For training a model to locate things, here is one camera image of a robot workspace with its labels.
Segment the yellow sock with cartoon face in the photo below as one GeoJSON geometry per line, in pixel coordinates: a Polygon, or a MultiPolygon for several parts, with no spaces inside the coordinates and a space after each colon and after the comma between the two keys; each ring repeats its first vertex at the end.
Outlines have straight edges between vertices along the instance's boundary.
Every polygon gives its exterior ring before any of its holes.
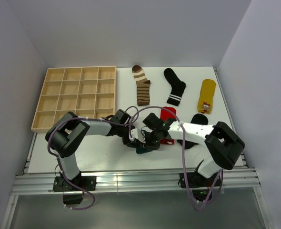
{"type": "Polygon", "coordinates": [[[210,114],[212,111],[213,97],[216,83],[214,80],[205,79],[202,81],[197,110],[202,114],[210,114]]]}

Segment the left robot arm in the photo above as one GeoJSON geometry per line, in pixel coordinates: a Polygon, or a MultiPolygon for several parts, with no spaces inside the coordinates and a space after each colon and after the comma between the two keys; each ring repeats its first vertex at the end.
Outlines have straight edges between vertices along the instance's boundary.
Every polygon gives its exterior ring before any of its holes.
{"type": "Polygon", "coordinates": [[[68,111],[46,133],[50,154],[56,156],[60,170],[64,172],[64,186],[76,190],[81,184],[81,171],[77,165],[75,152],[85,136],[118,136],[124,145],[135,148],[136,144],[129,139],[128,122],[131,116],[123,110],[100,119],[88,119],[68,111]]]}

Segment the dark teal sock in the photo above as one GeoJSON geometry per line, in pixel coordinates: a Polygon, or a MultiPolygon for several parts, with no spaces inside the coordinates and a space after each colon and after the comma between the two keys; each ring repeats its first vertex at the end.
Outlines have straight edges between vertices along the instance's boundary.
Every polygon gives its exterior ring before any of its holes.
{"type": "Polygon", "coordinates": [[[137,154],[145,154],[148,152],[152,152],[154,150],[153,146],[148,146],[147,144],[137,143],[136,144],[136,153],[137,154]]]}

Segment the red sock with white bear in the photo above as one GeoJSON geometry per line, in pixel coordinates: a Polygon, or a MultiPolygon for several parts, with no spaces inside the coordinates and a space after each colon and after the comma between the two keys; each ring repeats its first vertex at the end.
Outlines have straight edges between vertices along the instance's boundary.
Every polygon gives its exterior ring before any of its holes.
{"type": "MultiPolygon", "coordinates": [[[[162,119],[163,121],[166,121],[169,118],[175,118],[176,114],[176,109],[173,107],[169,107],[169,106],[164,106],[163,109],[161,110],[161,114],[160,114],[160,119],[162,119]]],[[[161,144],[163,145],[173,145],[174,144],[174,140],[173,139],[163,139],[160,141],[161,144]]]]}

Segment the aluminium mounting rail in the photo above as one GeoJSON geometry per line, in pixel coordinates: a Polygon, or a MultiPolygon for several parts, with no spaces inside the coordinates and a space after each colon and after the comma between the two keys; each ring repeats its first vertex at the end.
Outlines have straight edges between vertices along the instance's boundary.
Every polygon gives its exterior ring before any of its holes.
{"type": "MultiPolygon", "coordinates": [[[[83,176],[95,176],[96,193],[142,192],[180,190],[178,186],[181,169],[84,172],[83,176]]],[[[52,191],[55,175],[25,174],[16,176],[11,189],[12,196],[55,194],[52,191]]],[[[223,172],[224,188],[260,187],[254,168],[240,167],[223,172]]]]}

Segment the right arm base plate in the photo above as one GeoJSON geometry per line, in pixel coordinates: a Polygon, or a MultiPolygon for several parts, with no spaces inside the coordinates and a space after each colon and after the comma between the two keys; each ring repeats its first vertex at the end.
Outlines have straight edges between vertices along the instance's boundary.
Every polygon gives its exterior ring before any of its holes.
{"type": "MultiPolygon", "coordinates": [[[[187,181],[189,188],[211,187],[217,174],[213,174],[210,178],[204,178],[202,175],[194,172],[187,172],[187,181]]],[[[178,186],[186,188],[184,173],[179,173],[178,186]]]]}

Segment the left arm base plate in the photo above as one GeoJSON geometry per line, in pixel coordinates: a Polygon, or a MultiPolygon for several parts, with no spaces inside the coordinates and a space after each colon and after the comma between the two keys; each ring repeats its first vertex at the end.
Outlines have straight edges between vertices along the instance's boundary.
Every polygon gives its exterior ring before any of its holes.
{"type": "Polygon", "coordinates": [[[52,191],[53,192],[70,192],[70,191],[80,191],[82,188],[87,191],[94,191],[96,189],[97,177],[96,176],[81,176],[72,184],[68,183],[67,180],[60,176],[55,177],[52,191]]]}

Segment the plain black sock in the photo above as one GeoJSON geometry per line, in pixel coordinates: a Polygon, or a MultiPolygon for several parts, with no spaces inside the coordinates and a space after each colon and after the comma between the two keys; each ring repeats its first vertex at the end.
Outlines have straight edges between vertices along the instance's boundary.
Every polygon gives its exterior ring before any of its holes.
{"type": "MultiPolygon", "coordinates": [[[[207,125],[208,124],[208,118],[203,114],[195,114],[191,120],[192,124],[198,124],[198,125],[207,125]]],[[[191,142],[191,141],[185,141],[185,150],[190,149],[194,146],[196,146],[197,143],[191,142]]]]}

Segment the brown striped sock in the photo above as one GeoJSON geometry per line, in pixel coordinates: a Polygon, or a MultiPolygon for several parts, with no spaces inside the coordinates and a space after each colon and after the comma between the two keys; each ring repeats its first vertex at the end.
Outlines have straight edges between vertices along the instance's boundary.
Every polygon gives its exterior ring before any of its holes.
{"type": "Polygon", "coordinates": [[[144,70],[139,65],[134,65],[131,71],[136,82],[137,105],[149,105],[151,81],[147,79],[144,70]]]}

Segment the wooden compartment tray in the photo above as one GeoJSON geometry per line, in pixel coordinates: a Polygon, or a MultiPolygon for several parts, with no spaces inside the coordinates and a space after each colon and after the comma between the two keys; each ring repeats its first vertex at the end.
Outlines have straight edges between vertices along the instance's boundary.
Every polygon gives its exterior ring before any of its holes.
{"type": "Polygon", "coordinates": [[[107,117],[115,113],[115,99],[115,66],[49,68],[31,129],[45,133],[67,112],[107,117]]]}

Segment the black sock with white stripes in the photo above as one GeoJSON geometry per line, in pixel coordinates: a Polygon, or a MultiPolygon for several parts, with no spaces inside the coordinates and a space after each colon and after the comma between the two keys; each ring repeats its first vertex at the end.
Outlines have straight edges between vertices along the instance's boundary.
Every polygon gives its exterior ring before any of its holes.
{"type": "Polygon", "coordinates": [[[166,68],[163,73],[165,79],[171,86],[171,92],[168,97],[167,103],[174,106],[179,106],[179,104],[181,103],[182,95],[186,88],[186,83],[181,81],[171,68],[166,68]]]}

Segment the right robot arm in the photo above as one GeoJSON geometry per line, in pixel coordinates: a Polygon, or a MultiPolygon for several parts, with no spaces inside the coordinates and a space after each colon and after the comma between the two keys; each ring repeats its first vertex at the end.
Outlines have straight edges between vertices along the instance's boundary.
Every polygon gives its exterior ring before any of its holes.
{"type": "Polygon", "coordinates": [[[175,118],[166,121],[154,113],[149,114],[143,123],[151,130],[146,143],[157,143],[164,139],[185,140],[206,146],[209,156],[194,172],[195,183],[206,185],[211,177],[222,169],[232,170],[245,148],[245,143],[224,122],[215,125],[183,123],[175,118]]]}

